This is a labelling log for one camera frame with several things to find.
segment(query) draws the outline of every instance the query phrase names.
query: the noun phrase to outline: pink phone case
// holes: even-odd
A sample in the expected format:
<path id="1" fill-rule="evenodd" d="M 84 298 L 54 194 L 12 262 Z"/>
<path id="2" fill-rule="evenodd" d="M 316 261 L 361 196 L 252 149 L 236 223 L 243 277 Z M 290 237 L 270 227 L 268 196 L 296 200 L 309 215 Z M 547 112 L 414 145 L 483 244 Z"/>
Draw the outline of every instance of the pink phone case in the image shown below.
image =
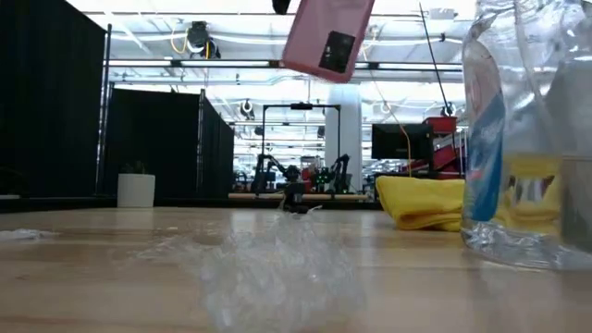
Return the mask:
<path id="1" fill-rule="evenodd" d="M 282 56 L 284 66 L 337 83 L 349 81 L 374 2 L 302 0 Z"/>

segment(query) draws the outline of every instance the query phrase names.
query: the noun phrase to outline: plastic wrap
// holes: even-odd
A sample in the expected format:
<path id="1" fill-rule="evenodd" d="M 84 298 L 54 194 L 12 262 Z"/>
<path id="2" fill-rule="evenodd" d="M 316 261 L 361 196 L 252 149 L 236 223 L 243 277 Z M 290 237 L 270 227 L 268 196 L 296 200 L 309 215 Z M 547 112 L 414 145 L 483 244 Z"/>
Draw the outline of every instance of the plastic wrap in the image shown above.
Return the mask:
<path id="1" fill-rule="evenodd" d="M 40 240 L 43 238 L 54 237 L 56 235 L 56 233 L 50 231 L 31 229 L 5 230 L 0 231 L 0 241 Z"/>
<path id="2" fill-rule="evenodd" d="M 265 231 L 233 233 L 219 246 L 176 236 L 138 256 L 170 258 L 193 274 L 220 332 L 299 332 L 364 302 L 348 256 L 315 234 L 312 218 L 278 213 Z"/>
<path id="3" fill-rule="evenodd" d="M 592 267 L 592 50 L 581 1 L 481 0 L 462 50 L 462 233 L 506 263 Z"/>

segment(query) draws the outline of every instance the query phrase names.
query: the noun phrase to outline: table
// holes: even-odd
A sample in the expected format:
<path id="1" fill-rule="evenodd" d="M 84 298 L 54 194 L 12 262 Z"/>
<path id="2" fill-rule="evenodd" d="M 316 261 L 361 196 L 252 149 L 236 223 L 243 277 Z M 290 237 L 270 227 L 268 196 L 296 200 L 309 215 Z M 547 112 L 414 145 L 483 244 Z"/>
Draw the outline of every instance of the table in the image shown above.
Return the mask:
<path id="1" fill-rule="evenodd" d="M 0 241 L 1 332 L 213 332 L 194 278 L 167 262 L 122 265 L 155 239 L 195 232 L 216 244 L 262 232 L 274 210 L 96 209 L 0 215 L 0 229 L 58 232 Z M 484 261 L 455 233 L 398 231 L 383 212 L 319 211 L 338 237 L 367 305 L 322 332 L 582 332 L 592 324 L 592 275 Z"/>

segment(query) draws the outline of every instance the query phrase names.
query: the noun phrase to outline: black curtain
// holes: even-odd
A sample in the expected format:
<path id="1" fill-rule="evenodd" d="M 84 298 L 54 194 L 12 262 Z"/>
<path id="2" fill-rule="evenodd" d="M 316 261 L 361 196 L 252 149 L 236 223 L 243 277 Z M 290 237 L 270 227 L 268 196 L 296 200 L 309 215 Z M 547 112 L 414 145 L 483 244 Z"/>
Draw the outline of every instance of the black curtain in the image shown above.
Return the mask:
<path id="1" fill-rule="evenodd" d="M 224 122 L 207 98 L 202 100 L 198 184 L 200 197 L 228 198 L 234 178 L 234 130 Z"/>
<path id="2" fill-rule="evenodd" d="M 117 193 L 126 164 L 144 163 L 156 175 L 156 198 L 197 196 L 197 94 L 115 89 L 105 144 L 105 193 Z"/>
<path id="3" fill-rule="evenodd" d="M 0 187 L 93 195 L 105 31 L 65 0 L 0 0 L 0 41 Z"/>

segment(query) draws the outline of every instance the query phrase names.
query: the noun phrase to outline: white pillar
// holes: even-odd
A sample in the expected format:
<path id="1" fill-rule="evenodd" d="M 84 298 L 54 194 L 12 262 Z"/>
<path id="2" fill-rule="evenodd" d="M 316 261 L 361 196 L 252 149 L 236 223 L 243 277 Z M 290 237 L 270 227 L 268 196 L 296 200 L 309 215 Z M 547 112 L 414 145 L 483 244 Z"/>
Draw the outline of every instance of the white pillar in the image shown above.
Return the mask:
<path id="1" fill-rule="evenodd" d="M 348 173 L 351 174 L 350 191 L 362 189 L 362 99 L 357 84 L 335 84 L 327 103 L 341 105 L 340 154 L 350 156 Z M 335 163 L 338 155 L 338 112 L 331 108 L 325 116 L 325 163 Z"/>

